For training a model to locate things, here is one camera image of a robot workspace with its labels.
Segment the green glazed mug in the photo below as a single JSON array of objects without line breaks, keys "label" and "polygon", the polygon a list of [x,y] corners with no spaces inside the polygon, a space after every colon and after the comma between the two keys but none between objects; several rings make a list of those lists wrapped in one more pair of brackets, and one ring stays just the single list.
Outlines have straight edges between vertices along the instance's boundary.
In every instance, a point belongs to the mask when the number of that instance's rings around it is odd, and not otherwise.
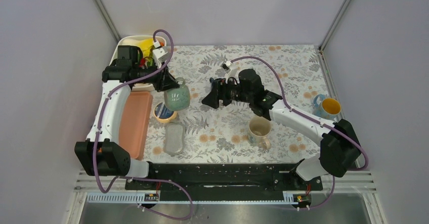
[{"label": "green glazed mug", "polygon": [[186,81],[179,77],[176,79],[178,88],[172,88],[164,92],[164,103],[171,111],[181,111],[190,106],[191,96]]}]

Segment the beige seahorse mug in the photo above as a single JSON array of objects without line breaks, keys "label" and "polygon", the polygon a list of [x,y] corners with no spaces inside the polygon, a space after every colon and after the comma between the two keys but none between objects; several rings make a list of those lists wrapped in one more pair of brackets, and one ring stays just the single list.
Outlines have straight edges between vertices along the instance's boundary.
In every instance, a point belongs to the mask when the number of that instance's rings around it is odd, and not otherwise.
[{"label": "beige seahorse mug", "polygon": [[268,135],[271,129],[272,127],[269,120],[260,116],[254,116],[248,124],[248,142],[253,147],[269,150],[271,148],[271,143],[268,139]]}]

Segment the blue butterfly mug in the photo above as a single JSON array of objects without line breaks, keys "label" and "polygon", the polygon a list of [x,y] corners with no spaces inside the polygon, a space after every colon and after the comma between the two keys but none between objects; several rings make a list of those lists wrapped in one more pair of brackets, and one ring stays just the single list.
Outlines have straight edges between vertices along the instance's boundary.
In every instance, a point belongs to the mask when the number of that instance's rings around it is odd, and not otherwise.
[{"label": "blue butterfly mug", "polygon": [[322,94],[314,97],[313,105],[313,114],[320,118],[334,120],[341,112],[341,105],[336,99],[327,98]]}]

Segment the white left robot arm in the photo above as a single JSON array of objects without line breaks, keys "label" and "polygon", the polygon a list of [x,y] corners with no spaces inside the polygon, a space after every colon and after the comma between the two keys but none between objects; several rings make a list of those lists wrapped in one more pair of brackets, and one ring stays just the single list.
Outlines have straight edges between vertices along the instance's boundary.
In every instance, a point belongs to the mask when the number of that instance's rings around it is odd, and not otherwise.
[{"label": "white left robot arm", "polygon": [[153,63],[142,66],[143,52],[138,46],[118,46],[116,58],[102,72],[102,98],[86,140],[76,142],[74,151],[90,176],[137,177],[144,189],[156,185],[157,176],[147,161],[133,159],[119,145],[119,129],[126,101],[136,83],[153,85],[158,92],[178,88],[169,73],[171,55],[165,47],[153,49]]}]

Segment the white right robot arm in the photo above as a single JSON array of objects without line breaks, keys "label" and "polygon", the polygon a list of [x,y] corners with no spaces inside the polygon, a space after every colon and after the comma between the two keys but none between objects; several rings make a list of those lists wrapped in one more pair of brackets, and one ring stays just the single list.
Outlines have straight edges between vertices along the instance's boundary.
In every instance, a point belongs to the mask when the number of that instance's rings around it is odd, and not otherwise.
[{"label": "white right robot arm", "polygon": [[217,109],[220,104],[228,106],[232,101],[248,103],[255,115],[290,127],[319,145],[319,155],[301,160],[291,170],[290,183],[295,189],[304,189],[319,176],[344,176],[363,154],[348,121],[334,122],[285,105],[280,95],[264,88],[253,69],[241,71],[238,79],[211,78],[209,82],[211,88],[202,100],[204,105]]}]

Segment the toy red pepper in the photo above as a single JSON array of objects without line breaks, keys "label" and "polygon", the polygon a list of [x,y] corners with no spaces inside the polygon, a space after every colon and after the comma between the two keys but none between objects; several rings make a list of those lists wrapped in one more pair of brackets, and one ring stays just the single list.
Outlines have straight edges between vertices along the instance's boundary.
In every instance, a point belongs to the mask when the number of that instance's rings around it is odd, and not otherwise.
[{"label": "toy red pepper", "polygon": [[152,57],[144,57],[140,61],[141,67],[151,67],[154,64],[154,59]]}]

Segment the toy napa cabbage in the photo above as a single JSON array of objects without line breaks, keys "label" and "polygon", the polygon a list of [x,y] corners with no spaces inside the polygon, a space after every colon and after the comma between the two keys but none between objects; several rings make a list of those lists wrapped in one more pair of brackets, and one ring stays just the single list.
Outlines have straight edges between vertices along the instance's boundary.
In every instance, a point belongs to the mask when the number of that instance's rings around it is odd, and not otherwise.
[{"label": "toy napa cabbage", "polygon": [[154,49],[153,39],[137,40],[132,38],[126,38],[122,41],[123,46],[137,46],[143,52],[143,57],[152,57],[152,50]]}]

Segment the floral table mat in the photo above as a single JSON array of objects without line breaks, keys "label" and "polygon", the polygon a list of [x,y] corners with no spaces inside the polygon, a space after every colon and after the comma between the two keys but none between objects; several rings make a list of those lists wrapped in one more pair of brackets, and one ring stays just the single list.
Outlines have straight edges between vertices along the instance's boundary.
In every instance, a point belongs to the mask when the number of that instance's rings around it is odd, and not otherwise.
[{"label": "floral table mat", "polygon": [[165,124],[150,118],[144,159],[156,163],[294,163],[319,153],[317,144],[277,123],[268,136],[271,148],[253,147],[247,129],[253,112],[241,102],[213,109],[201,103],[210,90],[209,79],[226,75],[221,64],[233,60],[239,70],[252,68],[264,87],[285,91],[289,104],[313,111],[313,98],[328,93],[313,45],[298,46],[178,46],[169,64],[190,90],[190,106],[176,121],[185,126],[185,146],[178,155],[164,152]]}]

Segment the pink plastic tray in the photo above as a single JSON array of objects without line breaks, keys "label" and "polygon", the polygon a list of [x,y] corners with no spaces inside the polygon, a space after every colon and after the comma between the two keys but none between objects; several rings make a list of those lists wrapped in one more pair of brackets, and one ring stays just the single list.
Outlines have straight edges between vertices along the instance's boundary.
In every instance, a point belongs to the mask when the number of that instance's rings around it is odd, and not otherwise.
[{"label": "pink plastic tray", "polygon": [[136,160],[144,157],[152,102],[150,92],[131,92],[122,114],[119,145]]}]

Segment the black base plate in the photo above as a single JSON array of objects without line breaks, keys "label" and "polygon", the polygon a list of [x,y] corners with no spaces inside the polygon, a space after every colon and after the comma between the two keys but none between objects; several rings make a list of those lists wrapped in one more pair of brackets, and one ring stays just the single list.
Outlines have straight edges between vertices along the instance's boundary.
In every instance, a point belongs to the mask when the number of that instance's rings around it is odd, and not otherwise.
[{"label": "black base plate", "polygon": [[175,182],[193,201],[281,201],[283,192],[322,191],[320,177],[308,183],[292,176],[293,164],[152,163],[149,178]]}]

